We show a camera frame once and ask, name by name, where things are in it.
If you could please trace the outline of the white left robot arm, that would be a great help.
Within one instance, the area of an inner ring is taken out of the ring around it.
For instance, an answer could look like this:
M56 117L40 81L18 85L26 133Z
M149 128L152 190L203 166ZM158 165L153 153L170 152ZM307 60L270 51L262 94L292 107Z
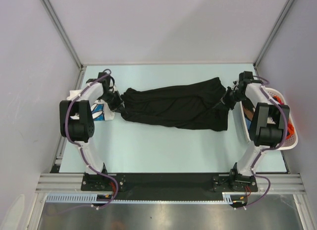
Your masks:
M86 183L92 179L94 187L104 190L109 184L117 185L117 181L108 175L93 141L95 123L91 105L97 100L104 101L113 113L127 113L108 68L100 72L96 79L89 79L84 89L73 98L59 103L59 121L61 135L77 148L86 166Z

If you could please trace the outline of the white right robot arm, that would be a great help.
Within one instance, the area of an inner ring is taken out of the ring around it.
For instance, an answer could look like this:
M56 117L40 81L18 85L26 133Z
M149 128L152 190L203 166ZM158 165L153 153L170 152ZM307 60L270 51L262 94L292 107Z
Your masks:
M228 184L234 191L255 184L258 162L268 151L279 149L286 141L290 108L275 100L266 90L266 84L267 80L244 71L239 74L234 87L228 87L217 104L218 107L233 110L236 103L248 100L255 108L247 130L249 146L229 172Z

